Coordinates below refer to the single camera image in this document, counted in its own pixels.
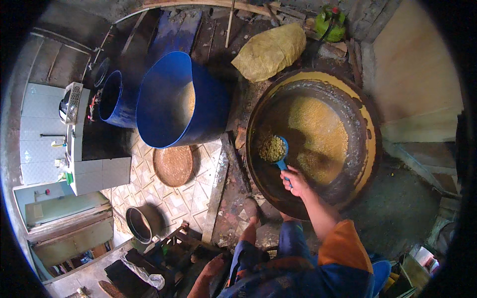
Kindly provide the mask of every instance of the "blue barrel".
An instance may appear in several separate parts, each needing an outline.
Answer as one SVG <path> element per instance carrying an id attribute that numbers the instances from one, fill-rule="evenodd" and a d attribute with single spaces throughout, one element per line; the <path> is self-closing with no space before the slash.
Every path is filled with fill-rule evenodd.
<path id="1" fill-rule="evenodd" d="M 124 88 L 120 71 L 106 79 L 99 104 L 101 120 L 119 127 L 136 128 L 137 90 Z"/>
<path id="2" fill-rule="evenodd" d="M 195 106 L 184 124 L 178 94 L 190 82 Z M 136 109 L 136 123 L 143 141 L 154 148 L 200 144 L 217 139 L 225 131 L 230 98 L 222 84 L 189 55 L 172 51 L 144 75 Z"/>

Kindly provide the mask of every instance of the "blue ladle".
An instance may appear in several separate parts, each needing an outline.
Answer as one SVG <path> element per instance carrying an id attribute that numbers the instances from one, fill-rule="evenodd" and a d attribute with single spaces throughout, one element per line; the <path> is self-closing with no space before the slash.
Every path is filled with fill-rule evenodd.
<path id="1" fill-rule="evenodd" d="M 279 137 L 285 143 L 285 155 L 282 157 L 282 159 L 272 164 L 276 164 L 278 168 L 280 169 L 280 171 L 288 171 L 288 167 L 285 164 L 285 158 L 287 158 L 287 155 L 288 155 L 288 142 L 282 136 L 277 135 L 277 137 Z"/>

